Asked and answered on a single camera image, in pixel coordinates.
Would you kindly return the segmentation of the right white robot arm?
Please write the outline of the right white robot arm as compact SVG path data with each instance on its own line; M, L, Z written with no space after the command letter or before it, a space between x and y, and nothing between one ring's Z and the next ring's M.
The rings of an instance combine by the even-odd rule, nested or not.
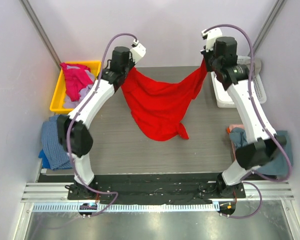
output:
M216 193L223 198L232 195L242 178L249 172L271 163L287 140L279 136L270 125L249 81L250 68L238 62L237 41L229 36L203 37L202 50L206 69L214 72L216 79L231 97L243 123L247 145L237 148L235 161L220 173L216 180Z

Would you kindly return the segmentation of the red t shirt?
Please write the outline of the red t shirt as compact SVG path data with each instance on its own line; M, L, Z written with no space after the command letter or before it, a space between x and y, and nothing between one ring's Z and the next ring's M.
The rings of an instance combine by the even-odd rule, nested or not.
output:
M168 83L153 80L133 68L121 89L140 130L155 141L164 142L175 136L188 140L182 120L200 93L207 73L206 63L202 61L181 82Z

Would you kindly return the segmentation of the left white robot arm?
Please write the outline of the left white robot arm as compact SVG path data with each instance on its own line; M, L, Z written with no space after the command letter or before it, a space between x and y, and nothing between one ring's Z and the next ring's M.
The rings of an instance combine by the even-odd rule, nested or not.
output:
M57 118L58 141L69 156L74 170L73 184L66 185L69 200L92 200L97 195L97 182L91 168L90 150L93 138L89 128L92 120L116 91L122 86L130 70L146 54L141 44L131 48L116 46L106 67L100 72L92 89L68 115Z

